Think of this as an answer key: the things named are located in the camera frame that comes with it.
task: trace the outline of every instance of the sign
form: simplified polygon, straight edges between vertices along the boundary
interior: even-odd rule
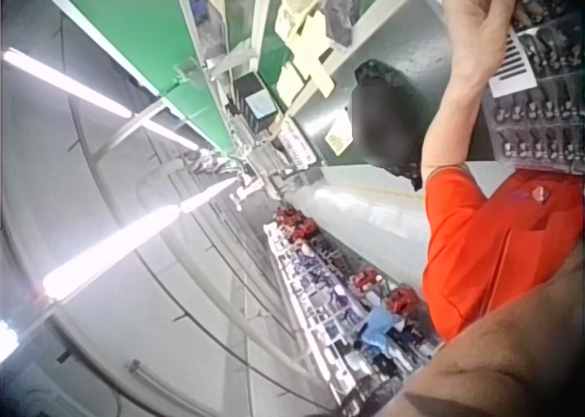
[[[298,168],[304,169],[317,162],[317,157],[313,149],[304,139],[296,123],[290,117],[285,117],[282,120],[278,138]]]

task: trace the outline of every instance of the red product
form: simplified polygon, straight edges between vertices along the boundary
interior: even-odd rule
[[[419,304],[419,296],[408,286],[401,286],[390,294],[386,300],[386,307],[394,314],[408,316]]]

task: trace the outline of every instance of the store aisle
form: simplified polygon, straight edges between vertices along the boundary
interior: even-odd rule
[[[512,173],[470,163],[490,196]],[[393,280],[420,291],[430,239],[423,190],[372,166],[324,167],[324,179],[287,195],[304,214]]]

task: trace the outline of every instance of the merchandise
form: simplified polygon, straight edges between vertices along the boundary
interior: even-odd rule
[[[494,99],[484,112],[496,160],[522,168],[585,173],[583,49],[579,11],[564,0],[520,0],[514,28],[537,87]]]

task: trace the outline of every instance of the barcode label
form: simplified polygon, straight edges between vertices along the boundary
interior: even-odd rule
[[[514,31],[510,30],[505,43],[504,63],[490,79],[494,98],[536,88],[537,78],[528,56]]]
[[[306,168],[317,162],[313,149],[289,117],[284,118],[278,137],[297,167]]]

